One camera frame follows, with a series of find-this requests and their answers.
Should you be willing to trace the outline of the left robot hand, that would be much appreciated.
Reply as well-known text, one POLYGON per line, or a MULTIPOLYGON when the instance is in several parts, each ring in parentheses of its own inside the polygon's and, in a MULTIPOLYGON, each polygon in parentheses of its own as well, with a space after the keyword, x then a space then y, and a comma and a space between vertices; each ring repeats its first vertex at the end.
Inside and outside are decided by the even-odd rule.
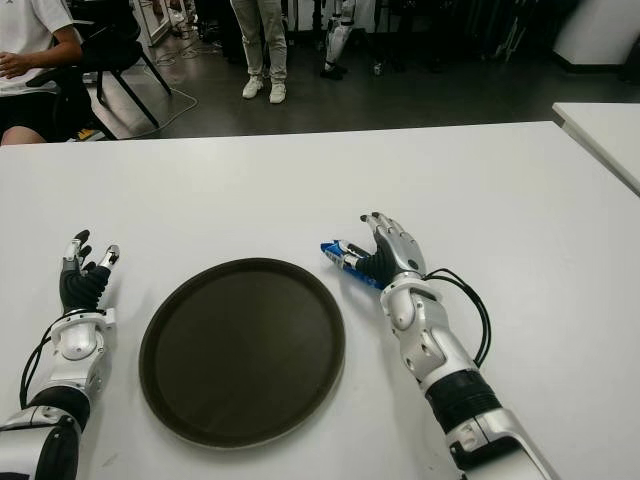
POLYGON ((92 251, 88 229, 76 234, 67 245, 61 260, 59 296, 64 314, 76 310, 95 310, 120 259, 118 245, 110 245, 100 262, 85 263, 92 251))

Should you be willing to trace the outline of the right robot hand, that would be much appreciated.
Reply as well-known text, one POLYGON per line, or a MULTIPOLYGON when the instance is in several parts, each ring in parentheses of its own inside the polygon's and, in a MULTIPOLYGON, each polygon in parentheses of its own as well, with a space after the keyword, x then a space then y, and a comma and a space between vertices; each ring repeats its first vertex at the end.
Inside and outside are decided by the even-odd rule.
POLYGON ((348 250, 343 256, 344 265, 381 289, 401 275, 426 276, 420 246, 398 222, 380 212, 362 215, 360 220, 371 229, 376 250, 368 255, 361 250, 348 250))

